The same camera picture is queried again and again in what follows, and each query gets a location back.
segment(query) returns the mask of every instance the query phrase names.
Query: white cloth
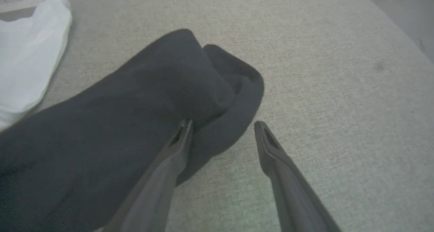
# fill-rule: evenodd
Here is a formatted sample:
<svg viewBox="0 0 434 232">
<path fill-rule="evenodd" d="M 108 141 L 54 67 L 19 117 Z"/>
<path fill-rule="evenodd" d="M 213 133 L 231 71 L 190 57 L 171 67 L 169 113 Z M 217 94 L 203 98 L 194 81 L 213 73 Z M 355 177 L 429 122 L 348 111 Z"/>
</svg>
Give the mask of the white cloth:
<svg viewBox="0 0 434 232">
<path fill-rule="evenodd" d="M 32 17 L 0 20 L 0 132 L 42 100 L 71 22 L 68 0 L 45 0 Z"/>
</svg>

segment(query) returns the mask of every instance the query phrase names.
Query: black fabric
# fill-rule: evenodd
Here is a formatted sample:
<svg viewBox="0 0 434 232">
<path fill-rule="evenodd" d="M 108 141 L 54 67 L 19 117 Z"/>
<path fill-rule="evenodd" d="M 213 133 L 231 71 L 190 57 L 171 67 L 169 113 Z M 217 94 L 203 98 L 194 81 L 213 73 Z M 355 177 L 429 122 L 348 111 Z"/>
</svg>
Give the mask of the black fabric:
<svg viewBox="0 0 434 232">
<path fill-rule="evenodd" d="M 104 226 L 182 119 L 194 133 L 178 184 L 237 141 L 262 95 L 261 75 L 218 46 L 188 30 L 161 37 L 0 135 L 0 231 Z"/>
</svg>

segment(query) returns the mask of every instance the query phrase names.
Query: textured gray fabric surface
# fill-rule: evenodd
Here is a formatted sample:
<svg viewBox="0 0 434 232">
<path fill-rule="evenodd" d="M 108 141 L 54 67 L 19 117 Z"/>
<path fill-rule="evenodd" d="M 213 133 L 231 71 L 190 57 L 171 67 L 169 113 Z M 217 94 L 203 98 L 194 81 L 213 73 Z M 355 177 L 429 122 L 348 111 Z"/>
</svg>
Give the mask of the textured gray fabric surface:
<svg viewBox="0 0 434 232">
<path fill-rule="evenodd" d="M 191 29 L 255 67 L 265 121 L 343 231 L 434 231 L 434 65 L 368 0 L 74 0 L 41 107 Z M 253 126 L 177 187 L 167 231 L 279 231 Z"/>
</svg>

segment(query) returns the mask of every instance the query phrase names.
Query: floor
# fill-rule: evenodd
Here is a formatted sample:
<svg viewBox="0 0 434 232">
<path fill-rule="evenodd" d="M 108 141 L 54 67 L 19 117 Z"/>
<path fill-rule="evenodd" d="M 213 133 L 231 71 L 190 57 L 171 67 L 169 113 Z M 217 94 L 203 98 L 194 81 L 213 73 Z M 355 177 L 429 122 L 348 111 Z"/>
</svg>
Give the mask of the floor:
<svg viewBox="0 0 434 232">
<path fill-rule="evenodd" d="M 0 0 L 6 2 L 20 0 Z M 371 0 L 400 27 L 420 50 L 434 62 L 434 0 Z M 16 12 L 0 13 L 0 20 L 14 20 Z"/>
<path fill-rule="evenodd" d="M 434 0 L 371 0 L 434 62 Z"/>
</svg>

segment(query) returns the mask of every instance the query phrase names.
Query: folded cloth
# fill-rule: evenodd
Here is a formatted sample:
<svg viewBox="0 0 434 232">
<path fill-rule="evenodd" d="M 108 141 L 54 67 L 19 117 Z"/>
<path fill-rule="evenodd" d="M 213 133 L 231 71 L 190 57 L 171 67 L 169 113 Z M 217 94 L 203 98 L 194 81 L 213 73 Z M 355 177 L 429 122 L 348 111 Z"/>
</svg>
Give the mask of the folded cloth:
<svg viewBox="0 0 434 232">
<path fill-rule="evenodd" d="M 191 31 L 167 34 L 77 96 L 0 135 L 0 231 L 104 226 L 183 119 L 191 156 L 178 184 L 252 121 L 261 75 Z"/>
</svg>

